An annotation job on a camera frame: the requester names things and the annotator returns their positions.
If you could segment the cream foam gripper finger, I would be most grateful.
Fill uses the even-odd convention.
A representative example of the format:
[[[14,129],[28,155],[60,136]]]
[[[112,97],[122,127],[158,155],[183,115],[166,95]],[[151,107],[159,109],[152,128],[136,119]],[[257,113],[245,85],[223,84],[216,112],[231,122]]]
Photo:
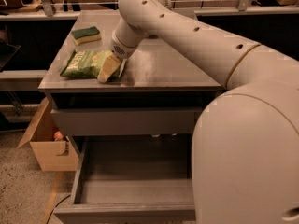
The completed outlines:
[[[121,60],[111,54],[106,57],[97,77],[101,83],[106,83],[115,71],[121,66]]]

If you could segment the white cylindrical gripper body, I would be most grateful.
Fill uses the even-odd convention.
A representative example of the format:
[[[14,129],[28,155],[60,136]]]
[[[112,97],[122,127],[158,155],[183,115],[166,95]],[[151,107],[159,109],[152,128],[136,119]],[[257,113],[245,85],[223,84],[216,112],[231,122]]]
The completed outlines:
[[[120,59],[128,59],[138,48],[147,33],[127,23],[120,18],[116,28],[112,32],[109,48]]]

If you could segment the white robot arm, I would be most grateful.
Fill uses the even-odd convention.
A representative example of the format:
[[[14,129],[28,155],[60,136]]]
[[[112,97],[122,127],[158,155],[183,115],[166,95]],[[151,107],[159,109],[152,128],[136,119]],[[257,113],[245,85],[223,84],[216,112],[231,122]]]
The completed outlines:
[[[198,224],[299,224],[299,63],[172,11],[170,0],[118,0],[110,49],[130,57],[157,35],[226,92],[192,137]]]

